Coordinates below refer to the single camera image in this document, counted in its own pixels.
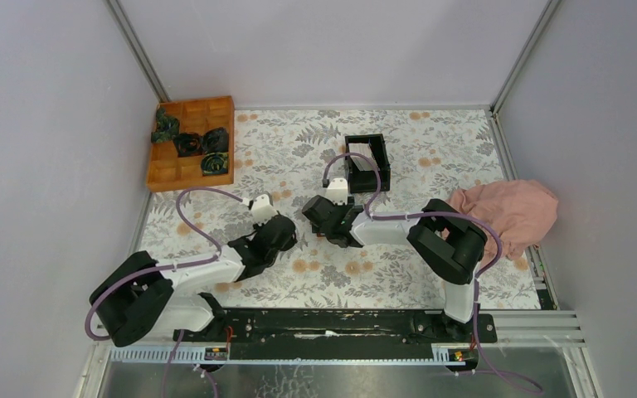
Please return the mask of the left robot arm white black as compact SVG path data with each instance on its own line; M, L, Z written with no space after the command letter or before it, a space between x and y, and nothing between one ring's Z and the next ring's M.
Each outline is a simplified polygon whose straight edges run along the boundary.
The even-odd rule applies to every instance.
M208 288L262 274L296 242L294 222L276 215L223 245L220 253L195 255L177 265L161 265L146 250L135 252L90 295L85 331L116 347L132 345L150 333L177 330L215 340L225 321Z

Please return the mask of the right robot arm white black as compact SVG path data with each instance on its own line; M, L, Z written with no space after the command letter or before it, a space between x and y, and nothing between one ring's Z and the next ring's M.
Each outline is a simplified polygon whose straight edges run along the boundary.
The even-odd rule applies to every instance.
M487 234L493 232L487 224L440 199L430 200L417 213L370 215L364 206L316 196L302 214L314 232L341 248L410 246L445 282L444 334L462 342L474 332L476 268L484 257Z

